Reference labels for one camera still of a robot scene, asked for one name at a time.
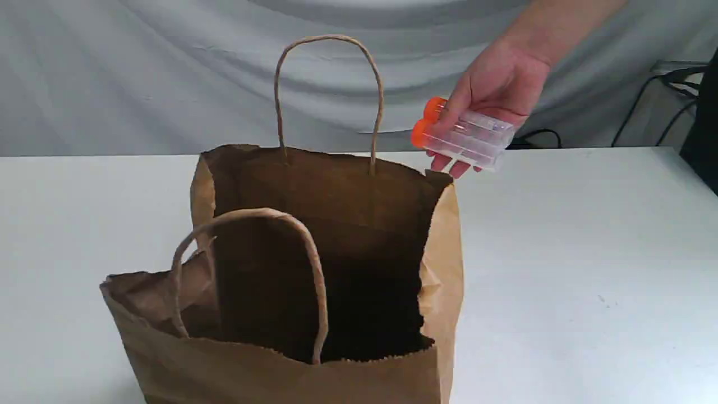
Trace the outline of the person's bare hand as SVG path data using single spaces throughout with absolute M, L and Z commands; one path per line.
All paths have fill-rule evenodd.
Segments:
M 511 39 L 484 49 L 457 81 L 433 126 L 446 135 L 466 112 L 482 113 L 521 128 L 535 108 L 554 60 Z

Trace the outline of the person's bare forearm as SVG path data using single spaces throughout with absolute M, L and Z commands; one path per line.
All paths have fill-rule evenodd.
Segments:
M 497 42 L 553 67 L 626 1 L 530 1 Z

